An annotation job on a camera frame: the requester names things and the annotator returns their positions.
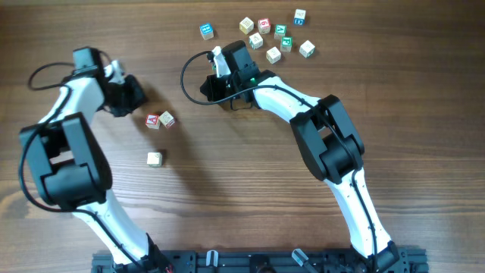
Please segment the red letter A block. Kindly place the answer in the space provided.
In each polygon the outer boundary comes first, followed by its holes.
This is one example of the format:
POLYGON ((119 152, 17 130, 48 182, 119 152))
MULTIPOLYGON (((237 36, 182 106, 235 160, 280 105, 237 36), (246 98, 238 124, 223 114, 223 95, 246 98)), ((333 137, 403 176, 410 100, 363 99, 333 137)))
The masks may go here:
POLYGON ((152 114, 147 115, 146 119, 145 119, 145 125, 148 128, 158 130, 160 128, 160 125, 161 125, 160 117, 158 115, 152 115, 152 114))

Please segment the wooden block red picture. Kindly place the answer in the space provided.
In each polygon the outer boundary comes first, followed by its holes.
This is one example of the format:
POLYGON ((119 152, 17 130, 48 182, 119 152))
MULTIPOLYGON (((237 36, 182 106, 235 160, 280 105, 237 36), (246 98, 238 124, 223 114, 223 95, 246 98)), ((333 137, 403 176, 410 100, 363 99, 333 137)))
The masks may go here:
POLYGON ((166 128, 170 128, 176 123, 174 116, 169 111, 164 111, 159 115, 159 120, 166 128))

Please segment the plain yellow picture block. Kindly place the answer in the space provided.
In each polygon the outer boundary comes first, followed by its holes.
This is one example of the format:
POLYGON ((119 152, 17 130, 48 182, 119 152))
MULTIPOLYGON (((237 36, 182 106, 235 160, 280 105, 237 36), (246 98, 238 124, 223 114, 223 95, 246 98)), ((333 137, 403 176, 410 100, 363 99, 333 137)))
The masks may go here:
POLYGON ((163 164, 163 155, 161 152, 149 152, 146 162, 149 167, 159 168, 163 164))

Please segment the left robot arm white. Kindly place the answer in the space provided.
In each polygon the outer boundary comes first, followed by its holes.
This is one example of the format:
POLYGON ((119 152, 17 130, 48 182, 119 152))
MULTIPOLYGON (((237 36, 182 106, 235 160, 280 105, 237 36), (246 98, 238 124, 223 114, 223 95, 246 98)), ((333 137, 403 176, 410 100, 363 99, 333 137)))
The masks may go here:
POLYGON ((104 64, 106 56, 93 47, 75 49, 51 111, 20 131, 20 188, 42 210, 73 214, 107 246, 111 261, 95 263, 94 272, 172 272, 114 195, 108 160, 90 128, 98 111, 124 117, 147 101, 138 80, 119 61, 104 64))

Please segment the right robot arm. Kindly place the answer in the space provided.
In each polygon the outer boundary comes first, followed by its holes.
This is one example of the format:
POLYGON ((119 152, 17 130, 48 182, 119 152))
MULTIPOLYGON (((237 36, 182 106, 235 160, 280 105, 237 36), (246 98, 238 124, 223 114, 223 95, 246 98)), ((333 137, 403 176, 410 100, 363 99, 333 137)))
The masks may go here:
POLYGON ((200 87, 208 103, 243 98, 289 123, 305 166, 332 191, 352 248, 368 270, 383 272, 394 265, 397 247, 371 201, 363 169, 365 148, 341 101, 334 95, 308 96, 272 71, 260 71, 242 40, 204 55, 215 71, 200 87))

